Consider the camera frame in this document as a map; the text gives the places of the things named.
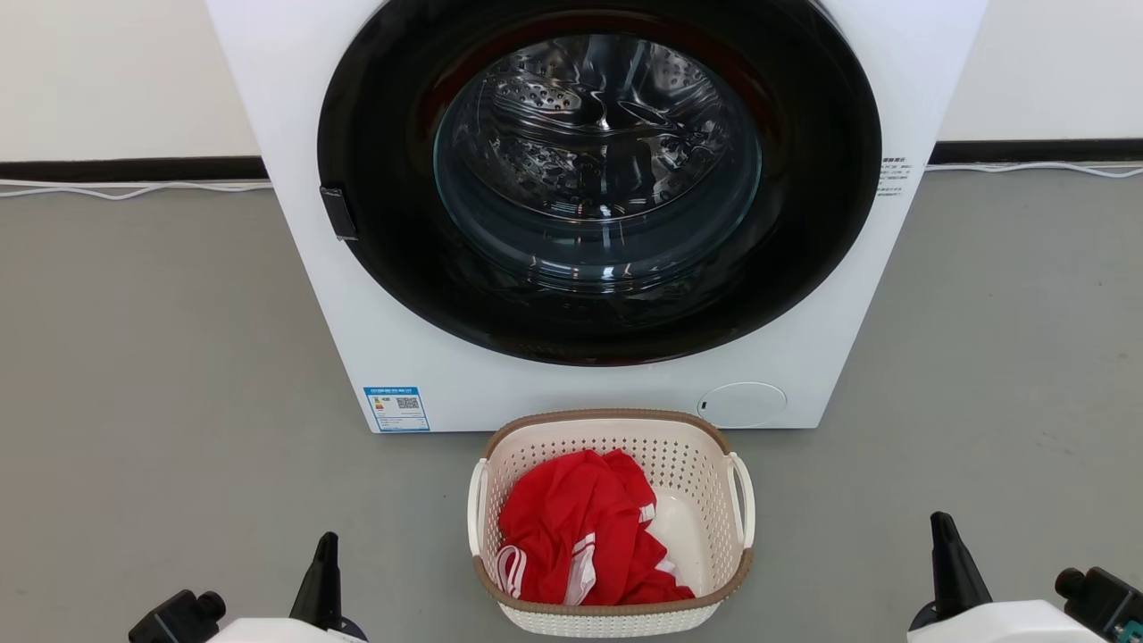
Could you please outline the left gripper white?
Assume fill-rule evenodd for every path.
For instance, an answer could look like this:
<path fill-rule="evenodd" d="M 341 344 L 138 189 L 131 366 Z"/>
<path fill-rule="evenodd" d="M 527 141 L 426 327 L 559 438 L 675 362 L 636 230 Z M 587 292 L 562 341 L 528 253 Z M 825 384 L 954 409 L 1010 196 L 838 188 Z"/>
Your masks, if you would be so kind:
<path fill-rule="evenodd" d="M 211 643 L 367 642 L 354 622 L 343 625 L 338 535 L 326 532 L 294 598 L 288 617 L 239 618 L 221 627 Z"/>

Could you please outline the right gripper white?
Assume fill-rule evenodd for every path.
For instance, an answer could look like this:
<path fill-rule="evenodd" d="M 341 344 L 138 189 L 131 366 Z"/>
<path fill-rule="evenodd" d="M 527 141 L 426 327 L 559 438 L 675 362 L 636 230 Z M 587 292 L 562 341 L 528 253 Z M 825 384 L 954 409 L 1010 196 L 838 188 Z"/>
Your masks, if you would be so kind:
<path fill-rule="evenodd" d="M 932 612 L 940 622 L 910 630 L 908 642 L 1102 642 L 1046 601 L 993 597 L 954 517 L 932 513 Z"/>

